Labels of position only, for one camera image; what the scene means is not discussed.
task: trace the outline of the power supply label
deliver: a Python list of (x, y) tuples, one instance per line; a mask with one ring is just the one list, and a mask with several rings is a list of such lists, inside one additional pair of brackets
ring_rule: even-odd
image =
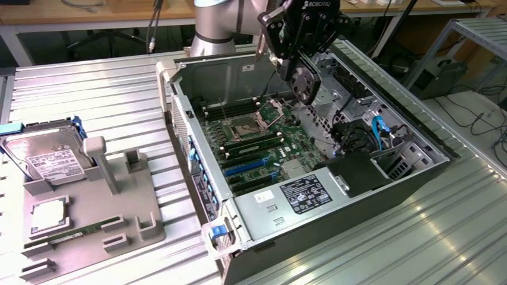
[(296, 214), (303, 214), (332, 201), (315, 175), (283, 184), (280, 189)]

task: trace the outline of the hard drive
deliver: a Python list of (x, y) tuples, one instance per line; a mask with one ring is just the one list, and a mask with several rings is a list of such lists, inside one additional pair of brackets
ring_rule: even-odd
[(84, 154), (86, 138), (78, 117), (24, 126), (0, 126), (0, 149), (23, 171), (28, 181), (46, 179), (52, 185), (86, 178), (94, 160)]

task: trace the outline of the metal table surface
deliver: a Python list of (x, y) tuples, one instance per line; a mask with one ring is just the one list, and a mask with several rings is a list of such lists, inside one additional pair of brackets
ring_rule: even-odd
[[(427, 124), (462, 159), (406, 202), (242, 284), (435, 284), (507, 282), (507, 184), (495, 162), (435, 117), (359, 50), (351, 59)], [(140, 147), (150, 158), (167, 239), (47, 284), (219, 284), (168, 135), (155, 89), (155, 63), (136, 56), (18, 69), (10, 121), (76, 114), (90, 135), (107, 139), (108, 157)], [(20, 174), (2, 164), (0, 283), (18, 284), (16, 221)]]

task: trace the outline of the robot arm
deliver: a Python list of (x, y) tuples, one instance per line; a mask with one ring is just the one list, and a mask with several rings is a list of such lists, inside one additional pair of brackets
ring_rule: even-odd
[(303, 104), (310, 105), (320, 87), (320, 76), (310, 58), (335, 41), (348, 18), (340, 1), (287, 0), (258, 17), (268, 47), (278, 58), (276, 71)]
[(235, 51), (232, 33), (263, 34), (276, 57), (276, 71), (307, 105), (320, 87), (310, 58), (324, 52), (348, 19), (340, 0), (283, 0), (270, 12), (270, 0), (196, 0), (196, 37), (191, 56)]

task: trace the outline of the blue pcie slot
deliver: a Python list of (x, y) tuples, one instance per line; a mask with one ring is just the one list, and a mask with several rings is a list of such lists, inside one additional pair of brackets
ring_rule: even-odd
[(246, 172), (246, 171), (252, 170), (258, 167), (266, 166), (268, 163), (268, 159), (270, 159), (270, 157), (263, 158), (262, 160), (258, 160), (258, 161), (255, 161), (247, 165), (243, 165), (243, 166), (235, 167), (230, 170), (226, 170), (226, 172), (224, 172), (226, 177), (236, 175), (238, 173)]

